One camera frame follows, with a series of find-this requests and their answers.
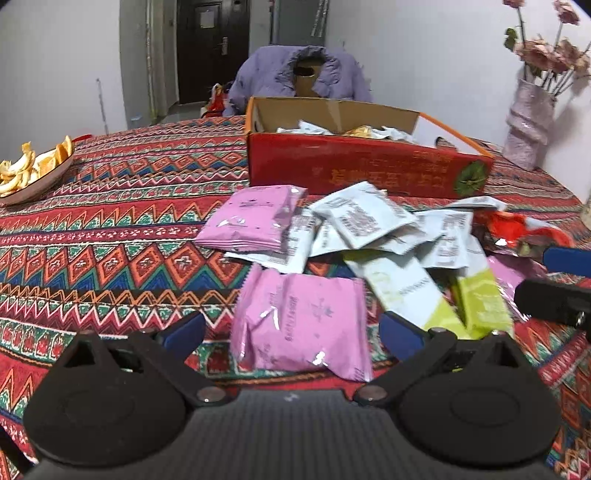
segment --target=white snack package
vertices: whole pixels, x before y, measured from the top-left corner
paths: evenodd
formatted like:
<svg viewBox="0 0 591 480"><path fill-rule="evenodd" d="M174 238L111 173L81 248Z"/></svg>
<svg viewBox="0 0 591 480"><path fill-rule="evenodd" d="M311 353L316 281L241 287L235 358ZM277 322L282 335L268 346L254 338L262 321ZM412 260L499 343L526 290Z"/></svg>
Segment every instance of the white snack package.
<svg viewBox="0 0 591 480"><path fill-rule="evenodd" d="M298 122L299 128L287 129L279 127L277 129L278 134L301 134L301 135L334 135L330 130L319 127L318 125L311 124L300 120Z"/></svg>
<svg viewBox="0 0 591 480"><path fill-rule="evenodd" d="M472 212L428 210L421 212L426 222L441 222L443 235L417 248L423 268L464 268L469 264L466 244L472 231Z"/></svg>
<svg viewBox="0 0 591 480"><path fill-rule="evenodd" d="M332 223L328 220L322 222L312 244L310 256L318 257L319 255L341 252L343 250L351 250L351 247L339 235Z"/></svg>
<svg viewBox="0 0 591 480"><path fill-rule="evenodd" d="M354 250L415 222L415 216L367 181L334 192L310 205Z"/></svg>
<svg viewBox="0 0 591 480"><path fill-rule="evenodd" d="M383 130L378 130L376 128L372 129L374 134L383 135L382 138L391 138L392 140L398 141L405 141L412 144L418 144L418 142L414 139L411 134L398 130L396 128L391 127L384 127L382 126Z"/></svg>
<svg viewBox="0 0 591 480"><path fill-rule="evenodd" d="M261 264L263 267L275 268L280 273L303 273L308 261L310 248L314 240L314 227L316 217L308 210L303 209L291 218L291 224L286 230L287 246L285 253L259 252L239 254L227 252L226 258L240 258L250 262Z"/></svg>
<svg viewBox="0 0 591 480"><path fill-rule="evenodd" d="M459 208L459 209L472 209L472 208L494 208L500 212L504 212L507 209L507 204L494 197L482 196L482 197L469 197L466 199L458 200L456 202L445 205L441 208Z"/></svg>
<svg viewBox="0 0 591 480"><path fill-rule="evenodd" d="M415 223L400 227L365 248L406 255L413 248L427 242L434 242L444 234L441 218L432 217L427 221L427 215L423 215L422 212L417 212L414 216Z"/></svg>
<svg viewBox="0 0 591 480"><path fill-rule="evenodd" d="M458 338L469 338L462 321L412 254L361 251L347 252L343 258L357 277L368 282L385 311L424 330L443 327Z"/></svg>

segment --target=blue pad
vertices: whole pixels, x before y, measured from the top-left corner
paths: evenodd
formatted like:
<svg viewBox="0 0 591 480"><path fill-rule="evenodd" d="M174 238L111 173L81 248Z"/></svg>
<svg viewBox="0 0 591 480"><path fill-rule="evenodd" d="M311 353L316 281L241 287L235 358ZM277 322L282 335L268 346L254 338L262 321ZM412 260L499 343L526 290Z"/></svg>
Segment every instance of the blue pad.
<svg viewBox="0 0 591 480"><path fill-rule="evenodd" d="M203 313L194 312L160 332L158 340L174 357L184 362L203 342L205 330Z"/></svg>
<svg viewBox="0 0 591 480"><path fill-rule="evenodd" d="M550 247L543 263L549 272L564 272L591 277L591 251L577 248Z"/></svg>
<svg viewBox="0 0 591 480"><path fill-rule="evenodd" d="M399 361L412 357L425 346L427 332L386 312L379 318L379 337L382 344Z"/></svg>

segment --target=pink snack package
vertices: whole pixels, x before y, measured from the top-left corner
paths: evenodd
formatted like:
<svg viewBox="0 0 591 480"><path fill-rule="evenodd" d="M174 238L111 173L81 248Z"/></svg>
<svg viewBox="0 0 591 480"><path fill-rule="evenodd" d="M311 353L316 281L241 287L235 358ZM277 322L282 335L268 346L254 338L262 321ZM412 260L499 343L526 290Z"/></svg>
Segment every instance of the pink snack package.
<svg viewBox="0 0 591 480"><path fill-rule="evenodd" d="M283 252L283 232L306 189L293 185L235 192L207 221L195 243L233 252Z"/></svg>
<svg viewBox="0 0 591 480"><path fill-rule="evenodd" d="M230 351L249 369L324 366L341 378L368 382L366 315L358 278L281 275L253 264L236 304Z"/></svg>
<svg viewBox="0 0 591 480"><path fill-rule="evenodd" d="M501 296L505 299L511 316L526 322L529 318L523 315L515 305L515 288L526 278L544 278L545 269L531 258L512 257L504 254L493 254L487 262L496 278Z"/></svg>

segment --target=pink flower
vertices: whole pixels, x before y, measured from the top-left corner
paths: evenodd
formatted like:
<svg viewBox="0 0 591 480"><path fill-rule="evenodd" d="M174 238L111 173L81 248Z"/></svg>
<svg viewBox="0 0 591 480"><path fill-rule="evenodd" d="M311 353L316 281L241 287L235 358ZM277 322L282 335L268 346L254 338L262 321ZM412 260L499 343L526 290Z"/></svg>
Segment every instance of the pink flower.
<svg viewBox="0 0 591 480"><path fill-rule="evenodd" d="M567 61L560 53L553 53L550 57L550 68L554 73L568 72L572 64Z"/></svg>
<svg viewBox="0 0 591 480"><path fill-rule="evenodd" d="M544 40L526 40L525 45L518 45L515 53L521 60L540 70L550 70L553 65L553 52Z"/></svg>
<svg viewBox="0 0 591 480"><path fill-rule="evenodd" d="M591 65L591 59L589 55L583 53L574 63L574 71L578 74L586 74L589 71L589 65Z"/></svg>
<svg viewBox="0 0 591 480"><path fill-rule="evenodd" d="M579 24L579 16L569 2L554 0L554 8L558 12L558 18L562 23L571 23L573 25Z"/></svg>
<svg viewBox="0 0 591 480"><path fill-rule="evenodd" d="M519 8L525 5L525 0L503 0L503 5L509 5L511 8Z"/></svg>
<svg viewBox="0 0 591 480"><path fill-rule="evenodd" d="M556 53L564 57L566 62L572 67L577 59L581 56L581 52L566 38L561 40L556 46Z"/></svg>

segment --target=cardboard box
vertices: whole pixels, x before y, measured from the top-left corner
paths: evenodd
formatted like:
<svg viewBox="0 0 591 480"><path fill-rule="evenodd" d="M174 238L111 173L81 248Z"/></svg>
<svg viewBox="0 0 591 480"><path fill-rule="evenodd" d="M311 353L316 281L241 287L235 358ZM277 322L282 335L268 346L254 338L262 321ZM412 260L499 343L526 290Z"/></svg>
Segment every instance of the cardboard box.
<svg viewBox="0 0 591 480"><path fill-rule="evenodd" d="M275 133L305 120L342 134L362 125L403 130L429 147L391 140ZM458 199L482 193L493 156L430 116L351 100L251 98L251 186L291 183L329 194L367 180L390 195ZM451 143L453 148L436 148Z"/></svg>

